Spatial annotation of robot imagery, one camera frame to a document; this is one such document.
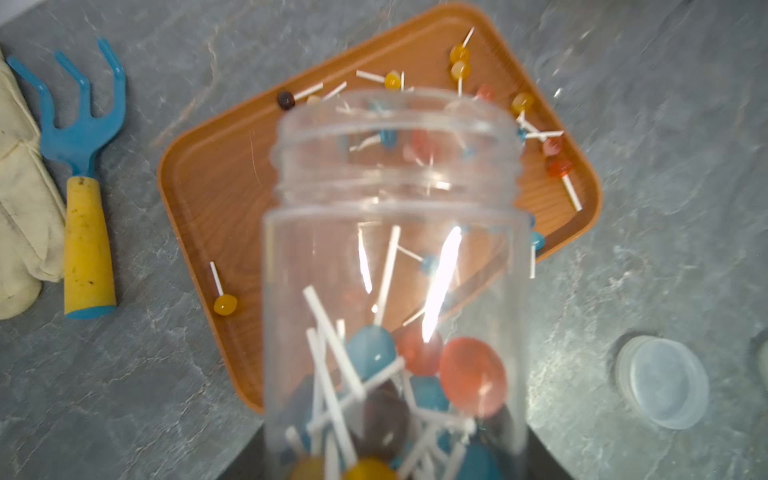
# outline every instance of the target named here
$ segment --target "yellow lollipop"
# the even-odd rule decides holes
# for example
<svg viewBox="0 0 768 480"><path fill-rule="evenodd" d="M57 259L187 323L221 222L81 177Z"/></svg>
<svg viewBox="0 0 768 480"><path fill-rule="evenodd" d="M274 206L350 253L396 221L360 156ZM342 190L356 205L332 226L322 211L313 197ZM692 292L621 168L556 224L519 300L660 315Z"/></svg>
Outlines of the yellow lollipop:
<svg viewBox="0 0 768 480"><path fill-rule="evenodd" d="M219 273L216 271L216 264L211 262L210 269L214 272L214 280L216 280L216 289L219 291L219 298L214 302L214 311L221 316L227 316L235 311L237 308L237 298L231 296L229 293L224 294L221 289L221 280L219 280Z"/></svg>
<svg viewBox="0 0 768 480"><path fill-rule="evenodd" d="M374 458L361 458L344 474L344 480L397 480L397 474Z"/></svg>
<svg viewBox="0 0 768 480"><path fill-rule="evenodd" d="M512 105L510 108L515 113L515 115L520 115L524 111L530 109L534 103L536 103L536 99L533 98L533 95L529 94L527 91L524 91L515 95L515 98L512 99Z"/></svg>
<svg viewBox="0 0 768 480"><path fill-rule="evenodd" d="M400 81L400 74L392 70L386 77L384 77L384 86L389 90L399 90L402 82Z"/></svg>

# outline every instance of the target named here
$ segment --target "plastic tray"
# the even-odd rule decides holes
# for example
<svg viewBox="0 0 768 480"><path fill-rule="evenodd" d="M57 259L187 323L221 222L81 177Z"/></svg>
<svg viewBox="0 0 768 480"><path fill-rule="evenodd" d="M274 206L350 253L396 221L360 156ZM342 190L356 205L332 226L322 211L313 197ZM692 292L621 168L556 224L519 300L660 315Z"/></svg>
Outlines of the plastic tray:
<svg viewBox="0 0 768 480"><path fill-rule="evenodd" d="M349 82L349 90L376 87L357 78L356 69L380 74L405 71L408 86L453 90L448 53L473 26L469 43L472 74L465 92L473 93L481 83L488 84L497 103L507 108L517 93L529 91L538 104L526 112L527 119L542 130L564 130L491 21L476 8L450 4L433 8L211 118L180 135L165 151L157 169L163 202L235 390L251 408L263 411L261 216L275 204L272 189L277 178L269 151L276 139L276 123L283 116L277 93L299 91L320 81L326 84L321 93L342 81ZM574 164L571 181L584 206L578 213L562 182L547 175L538 141L527 142L521 159L524 171L516 204L536 216L536 230L546 237L539 260L592 227L602 205L600 181L568 133L563 154ZM499 272L504 259L497 258L498 250L488 250L487 264L475 265L472 275L454 291L450 310L456 311L479 295ZM218 316L212 310L217 290L211 260L216 262L224 289L239 300L231 316ZM403 312L415 308L407 306Z"/></svg>

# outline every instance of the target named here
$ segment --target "gray marble countertop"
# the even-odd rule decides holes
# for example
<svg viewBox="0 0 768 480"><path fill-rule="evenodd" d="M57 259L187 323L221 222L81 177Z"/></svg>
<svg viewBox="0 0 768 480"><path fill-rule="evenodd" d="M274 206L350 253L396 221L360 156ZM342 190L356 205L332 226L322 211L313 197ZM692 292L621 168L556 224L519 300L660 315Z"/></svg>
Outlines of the gray marble countertop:
<svg viewBox="0 0 768 480"><path fill-rule="evenodd" d="M768 3L478 0L604 182L598 225L542 262L530 297L529 421L579 479L768 478ZM214 478L261 420L237 397L157 191L181 131L396 25L433 0L52 0L0 28L51 86L64 50L111 106L101 155L120 308L63 318L61 285L0 323L0 478ZM22 85L31 109L38 99ZM68 171L49 164L63 187ZM611 381L617 342L688 345L710 377L692 429L646 423Z"/></svg>

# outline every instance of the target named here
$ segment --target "lollipop stick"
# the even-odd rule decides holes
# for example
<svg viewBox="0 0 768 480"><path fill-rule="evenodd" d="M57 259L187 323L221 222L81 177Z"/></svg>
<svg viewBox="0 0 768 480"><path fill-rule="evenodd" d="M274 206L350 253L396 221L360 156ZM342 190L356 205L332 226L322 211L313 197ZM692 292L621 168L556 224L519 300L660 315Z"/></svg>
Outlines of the lollipop stick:
<svg viewBox="0 0 768 480"><path fill-rule="evenodd" d="M384 260L384 274L382 275L382 286L379 290L379 299L376 305L379 306L373 317L374 325L381 325L384 320L384 309L386 308L386 298L389 295L389 285L392 283L392 272L395 270L395 258L397 256L397 242L400 240L400 226L392 226L392 233L389 235L389 246Z"/></svg>
<svg viewBox="0 0 768 480"><path fill-rule="evenodd" d="M339 446L333 438L333 432L326 434L326 480L341 480L341 465L339 465Z"/></svg>
<svg viewBox="0 0 768 480"><path fill-rule="evenodd" d="M421 315L423 315L425 310L426 310L426 309L423 309L423 308L422 308L422 309L421 309L421 310L419 310L418 312L416 312L416 313L414 313L413 315L411 315L410 317L408 317L408 318L406 319L406 321L402 323L402 326L406 326L406 325L408 325L409 323L412 323L412 322L413 322L415 319L417 319L417 318L419 318Z"/></svg>
<svg viewBox="0 0 768 480"><path fill-rule="evenodd" d="M358 70L355 73L360 78L365 78L366 80L375 81L376 83L384 83L384 77L381 75L376 75L372 73L368 73L367 71Z"/></svg>
<svg viewBox="0 0 768 480"><path fill-rule="evenodd" d="M323 97L323 100L328 100L329 98L333 98L333 97L337 96L337 95L338 95L339 93L341 93L341 91L342 91L342 90L344 90L345 88L346 88L346 82L342 83L342 84L341 84L341 85L339 85L338 87L336 87L336 88L334 88L333 90L331 90L331 92L330 92L330 93L328 93L328 95L326 95L325 97Z"/></svg>
<svg viewBox="0 0 768 480"><path fill-rule="evenodd" d="M304 448L304 444L301 442L301 437L299 437L299 433L296 431L296 427L291 425L286 429L286 441L288 442L288 445L290 445L290 448L293 449L293 453L296 454L299 458L306 457L306 449Z"/></svg>
<svg viewBox="0 0 768 480"><path fill-rule="evenodd" d="M416 397L413 395L413 386L411 385L411 374L403 370L400 375L402 377L402 396L406 398L406 403L408 404L408 408L410 408L411 411L414 411L418 407L416 406Z"/></svg>
<svg viewBox="0 0 768 480"><path fill-rule="evenodd" d="M464 462L464 455L467 454L467 447L461 443L456 442L451 450L451 456L448 457L448 464L445 466L445 472L442 474L442 480L454 480L458 475L458 471L462 467Z"/></svg>
<svg viewBox="0 0 768 480"><path fill-rule="evenodd" d="M316 91L320 91L322 89L323 89L323 83L320 82L317 85L313 85L313 86L307 88L306 90L302 90L299 93L295 94L293 96L293 99L296 100L296 101L299 101L302 98L309 97L311 94L315 93Z"/></svg>
<svg viewBox="0 0 768 480"><path fill-rule="evenodd" d="M472 34L475 33L475 27L472 27L469 30L469 33L467 34L466 38L464 38L464 43L462 43L462 47L466 47L469 43L469 39L472 38Z"/></svg>
<svg viewBox="0 0 768 480"><path fill-rule="evenodd" d="M413 253L411 250L408 250L408 249L407 249L407 248L405 248L405 247L401 247L400 245L398 245L398 246L397 246L397 250L400 250L400 251L401 251L401 252L403 252L405 255L408 255L409 257L413 258L413 259L414 259L414 260L416 260L417 262L423 262L423 261L424 261L424 259L423 259L422 257L420 257L419 255L416 255L416 254L415 254L415 253Z"/></svg>
<svg viewBox="0 0 768 480"><path fill-rule="evenodd" d="M323 363L326 361L326 337L323 335L323 331L320 330L317 333L319 340L320 356L323 358ZM320 382L320 375L316 369L315 379L312 387L312 418L316 419L323 413L323 385ZM312 456L319 455L320 450L323 447L323 433L321 431L314 432L310 441L310 453Z"/></svg>
<svg viewBox="0 0 768 480"><path fill-rule="evenodd" d="M580 212L581 202L578 199L578 195L576 194L576 190L574 190L574 185L571 183L571 178L568 174L563 175L563 185L565 185L565 190L568 191L568 196L571 198L574 208L577 212Z"/></svg>
<svg viewBox="0 0 768 480"><path fill-rule="evenodd" d="M531 278L536 278L536 246L531 245Z"/></svg>
<svg viewBox="0 0 768 480"><path fill-rule="evenodd" d="M333 431L336 432L336 438L339 441L344 462L348 468L352 468L357 463L357 453L355 453L355 447L352 445L352 439L349 437L349 430L346 429L344 415L339 406L339 400L336 398L336 391L333 389L331 375L326 368L326 363L320 357L319 340L315 329L308 329L306 331L306 341L310 345L310 353L315 363L315 370L319 371L320 374L323 395L326 397L326 405L328 405L328 412L331 415Z"/></svg>
<svg viewBox="0 0 768 480"><path fill-rule="evenodd" d="M214 280L216 280L216 290L219 291L219 296L224 295L224 291L221 289L221 280L219 280L219 273L216 271L216 264L211 262L210 269L214 272Z"/></svg>
<svg viewBox="0 0 768 480"><path fill-rule="evenodd" d="M405 480L408 478L408 475L411 475L411 472L413 472L413 469L416 467L416 463L422 456L422 451L427 445L429 445L430 442L434 440L438 430L440 430L440 425L430 425L422 433L419 439L416 440L416 444L408 453L406 459L402 461L400 468L397 469L398 478Z"/></svg>
<svg viewBox="0 0 768 480"><path fill-rule="evenodd" d="M331 320L328 318L328 313L326 313L326 310L323 308L323 304L320 302L320 298L317 296L315 287L310 285L304 289L303 293L307 304L310 306L310 310L312 310L312 313L317 320L318 328L323 331L323 335L328 340L328 345L330 345L331 351L333 351L333 356L336 357L336 362L339 363L339 370L346 380L347 385L352 390L352 393L355 397L361 400L364 399L366 397L366 391L362 387L360 377L357 376L357 371L352 365L352 361L349 360L344 345L342 345L339 337L336 336L336 332L333 330L333 326L331 325Z"/></svg>
<svg viewBox="0 0 768 480"><path fill-rule="evenodd" d="M435 423L447 429L459 429L469 435L474 435L477 430L475 420L469 417L460 417L450 413L436 412L435 410L422 409L419 407L413 409L413 415L425 422Z"/></svg>
<svg viewBox="0 0 768 480"><path fill-rule="evenodd" d="M380 372L376 373L371 378L367 379L365 383L362 384L362 386L366 389L367 392L370 392L374 388L380 386L390 378L392 378L394 375L397 374L400 370L402 370L406 366L406 361L401 356L397 357L394 362L390 363L383 369L381 369ZM341 410L346 410L349 408L350 405L356 402L356 398L353 394L348 394L345 396L341 401L339 401L339 407ZM311 422L306 424L306 431L312 435L314 432L318 430L322 430L328 425L328 422L331 421L331 415L326 410L322 415L317 417L316 419L312 419Z"/></svg>

